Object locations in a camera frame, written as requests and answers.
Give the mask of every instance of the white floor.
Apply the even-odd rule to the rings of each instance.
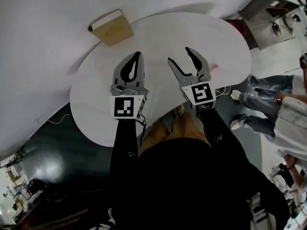
[[[304,24],[298,25],[302,30],[306,30]],[[264,78],[277,74],[284,74],[286,71],[299,68],[299,58],[303,51],[306,51],[307,40],[304,34],[300,34],[293,40],[289,40],[264,50],[253,49],[251,50],[252,57],[252,74],[259,78]],[[298,69],[287,73],[302,74],[302,70]],[[264,136],[261,136],[262,142],[262,172],[269,175],[271,168],[276,163],[283,161],[275,151],[277,147]]]

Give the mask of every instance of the dark gray floor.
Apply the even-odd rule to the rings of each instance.
[[[233,89],[244,92],[248,90],[247,82]],[[227,125],[235,115],[244,112],[243,107],[229,95],[219,97],[216,110]],[[69,107],[66,106],[51,120],[58,122],[68,113]],[[170,127],[173,114],[166,114],[162,120]],[[235,130],[234,134],[250,162],[261,170],[260,135],[250,129]],[[24,151],[26,156],[21,166],[30,179],[36,177],[50,183],[78,182],[87,187],[101,186],[106,181],[112,155],[112,148],[99,146],[86,138],[71,116],[66,116],[58,125],[45,123],[25,144]]]

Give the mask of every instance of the white table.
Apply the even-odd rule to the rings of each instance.
[[[184,103],[179,83],[167,63],[170,57],[186,73],[196,74],[185,47],[202,54],[210,66],[215,89],[244,81],[250,73],[248,46],[227,22],[196,13],[166,13],[131,24],[134,36],[107,47],[99,44],[81,64],[71,87],[71,112],[78,128],[93,142],[114,145],[117,120],[110,118],[109,92],[113,71],[127,55],[144,56],[145,88],[149,90],[142,114],[147,125]],[[142,126],[137,123],[137,134]]]

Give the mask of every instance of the wooden block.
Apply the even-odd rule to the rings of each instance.
[[[134,35],[121,10],[116,10],[98,18],[91,23],[88,30],[108,46]]]

